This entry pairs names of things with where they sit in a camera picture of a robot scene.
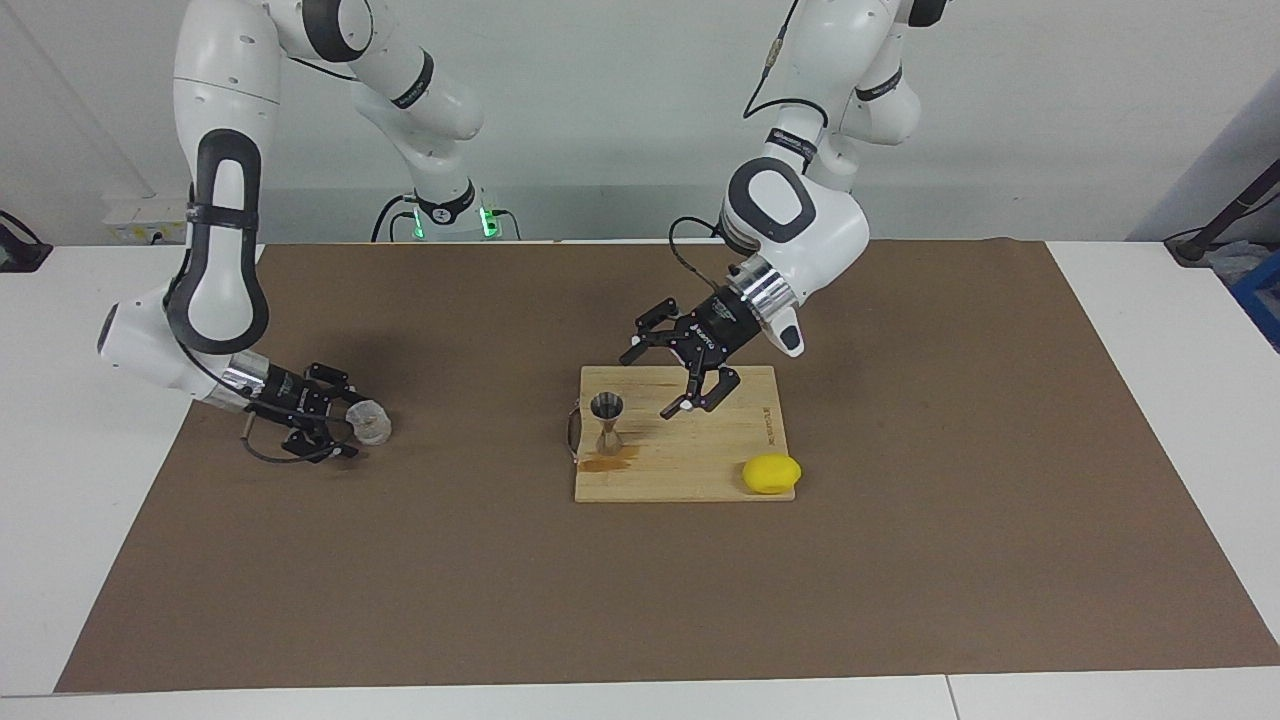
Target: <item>yellow lemon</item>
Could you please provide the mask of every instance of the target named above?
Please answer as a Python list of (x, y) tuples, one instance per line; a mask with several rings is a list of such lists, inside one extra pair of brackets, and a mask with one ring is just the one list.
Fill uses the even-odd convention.
[(742, 482), (760, 495), (781, 495), (794, 488), (799, 479), (800, 464), (781, 452), (759, 455), (742, 466)]

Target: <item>brown surface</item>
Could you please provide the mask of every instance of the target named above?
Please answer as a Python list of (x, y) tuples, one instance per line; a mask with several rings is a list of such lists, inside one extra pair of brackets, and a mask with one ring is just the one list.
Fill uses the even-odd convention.
[[(756, 455), (787, 454), (778, 382), (769, 366), (739, 366), (742, 384), (714, 413), (686, 413), (680, 421), (658, 416), (685, 392), (689, 373), (676, 365), (582, 368), (579, 402), (577, 502), (787, 502), (795, 489), (758, 495), (742, 482), (742, 465)], [(704, 389), (716, 384), (714, 373)], [(599, 392), (622, 397), (617, 432), (622, 452), (596, 452), (602, 425), (591, 416)]]
[(573, 502), (580, 368), (705, 295), (664, 247), (270, 247), (261, 275), (261, 350), (351, 370), (397, 434), (269, 468), (193, 407), (60, 692), (1280, 662), (1041, 245), (876, 243), (803, 357), (740, 352), (778, 369), (787, 503)]

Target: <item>green light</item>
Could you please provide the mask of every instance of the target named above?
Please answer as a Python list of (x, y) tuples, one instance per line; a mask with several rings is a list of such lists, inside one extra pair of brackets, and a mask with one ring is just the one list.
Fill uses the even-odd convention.
[(498, 224), (498, 218), (484, 205), (480, 206), (480, 227), (484, 229), (485, 240), (502, 234), (502, 225)]

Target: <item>white robotic arm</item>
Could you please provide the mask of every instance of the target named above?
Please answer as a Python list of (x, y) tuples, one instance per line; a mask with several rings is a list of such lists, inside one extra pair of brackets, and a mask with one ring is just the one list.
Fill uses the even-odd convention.
[[(804, 352), (796, 310), (867, 250), (861, 206), (849, 193), (856, 160), (851, 138), (896, 145), (919, 120), (919, 99), (902, 81), (902, 33), (931, 26), (947, 0), (810, 0), (796, 17), (787, 97), (759, 158), (733, 173), (717, 233), (746, 260), (728, 284), (681, 314), (666, 300), (636, 320), (631, 364), (667, 347), (689, 369), (686, 391), (662, 415), (714, 410), (740, 378), (730, 355), (763, 332), (788, 356)], [(781, 37), (787, 32), (783, 24)], [(777, 59), (771, 51), (764, 77)], [(835, 127), (827, 108), (841, 108)], [(658, 329), (663, 322), (673, 327)], [(718, 383), (703, 392), (716, 370)]]
[(483, 234), (456, 147), (480, 131), (480, 106), (397, 31), (381, 0), (191, 1), (174, 61), (174, 114), (193, 178), (187, 258), (170, 283), (111, 309), (100, 355), (154, 384), (287, 425), (283, 447), (302, 460), (356, 454), (329, 432), (335, 401), (351, 406), (356, 439), (387, 439), (381, 407), (340, 370), (315, 364), (300, 375), (248, 348), (269, 320), (255, 272), (257, 205), (284, 55), (347, 63), (360, 79), (357, 109), (404, 156), (431, 222)]

